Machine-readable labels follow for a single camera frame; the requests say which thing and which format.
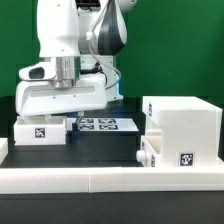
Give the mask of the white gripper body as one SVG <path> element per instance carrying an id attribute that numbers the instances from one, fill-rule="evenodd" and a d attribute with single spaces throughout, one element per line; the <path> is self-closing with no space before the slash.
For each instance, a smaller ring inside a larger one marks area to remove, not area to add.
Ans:
<path id="1" fill-rule="evenodd" d="M 82 75 L 74 86 L 55 88 L 53 80 L 31 79 L 29 71 L 44 70 L 41 65 L 19 71 L 22 81 L 16 89 L 16 112 L 20 116 L 52 115 L 103 109 L 107 105 L 106 78 L 102 73 Z"/>

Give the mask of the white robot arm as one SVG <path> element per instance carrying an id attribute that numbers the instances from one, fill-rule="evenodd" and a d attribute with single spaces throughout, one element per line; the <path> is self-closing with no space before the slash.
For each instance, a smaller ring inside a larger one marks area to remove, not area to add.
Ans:
<path id="1" fill-rule="evenodd" d="M 127 41 L 123 14 L 137 0 L 38 0 L 41 61 L 19 71 L 16 112 L 22 121 L 103 109 L 113 87 L 102 68 Z"/>

